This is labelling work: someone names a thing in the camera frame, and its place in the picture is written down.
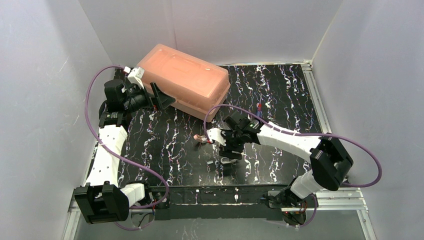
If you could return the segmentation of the pink mini stapler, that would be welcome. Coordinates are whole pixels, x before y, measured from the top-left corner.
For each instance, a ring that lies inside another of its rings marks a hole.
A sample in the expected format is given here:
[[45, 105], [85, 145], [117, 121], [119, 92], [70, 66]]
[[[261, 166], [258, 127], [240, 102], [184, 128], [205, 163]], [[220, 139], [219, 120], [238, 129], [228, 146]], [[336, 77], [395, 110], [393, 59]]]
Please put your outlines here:
[[193, 136], [193, 138], [199, 142], [200, 144], [206, 144], [208, 142], [208, 139], [205, 135], [199, 135], [199, 134], [195, 134]]

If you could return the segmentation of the white mini stapler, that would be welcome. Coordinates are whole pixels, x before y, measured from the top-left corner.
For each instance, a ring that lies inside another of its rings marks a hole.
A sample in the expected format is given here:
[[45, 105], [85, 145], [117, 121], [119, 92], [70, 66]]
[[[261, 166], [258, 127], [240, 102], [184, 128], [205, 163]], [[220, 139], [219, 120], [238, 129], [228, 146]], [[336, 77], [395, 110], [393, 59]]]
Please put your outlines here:
[[236, 163], [236, 162], [237, 162], [237, 159], [230, 159], [230, 158], [228, 158], [228, 157], [222, 157], [222, 158], [220, 159], [220, 162], [221, 162], [223, 165], [226, 165], [226, 164], [233, 164], [233, 163]]

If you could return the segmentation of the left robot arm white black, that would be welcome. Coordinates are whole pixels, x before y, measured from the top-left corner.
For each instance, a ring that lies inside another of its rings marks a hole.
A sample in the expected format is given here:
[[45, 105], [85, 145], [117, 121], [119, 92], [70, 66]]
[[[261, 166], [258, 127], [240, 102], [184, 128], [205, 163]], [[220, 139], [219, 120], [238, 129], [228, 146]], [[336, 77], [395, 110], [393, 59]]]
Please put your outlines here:
[[104, 84], [106, 100], [99, 113], [99, 130], [93, 134], [98, 147], [83, 186], [74, 191], [75, 201], [88, 224], [125, 221], [131, 207], [151, 208], [154, 200], [148, 183], [133, 181], [120, 187], [118, 168], [128, 136], [132, 113], [140, 109], [162, 110], [175, 98], [162, 92], [155, 82], [153, 93], [135, 83], [113, 79]]

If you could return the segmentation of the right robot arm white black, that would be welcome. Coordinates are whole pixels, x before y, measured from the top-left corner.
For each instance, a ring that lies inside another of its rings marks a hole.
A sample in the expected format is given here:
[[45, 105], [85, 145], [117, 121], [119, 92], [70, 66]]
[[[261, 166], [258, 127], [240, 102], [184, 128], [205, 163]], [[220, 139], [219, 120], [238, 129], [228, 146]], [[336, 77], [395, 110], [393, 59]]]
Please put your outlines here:
[[219, 145], [219, 155], [240, 160], [245, 144], [277, 148], [302, 158], [310, 169], [297, 176], [289, 186], [269, 200], [299, 202], [322, 189], [337, 191], [354, 162], [339, 139], [332, 136], [302, 136], [300, 133], [235, 113], [224, 119], [226, 129], [206, 131], [212, 143]]

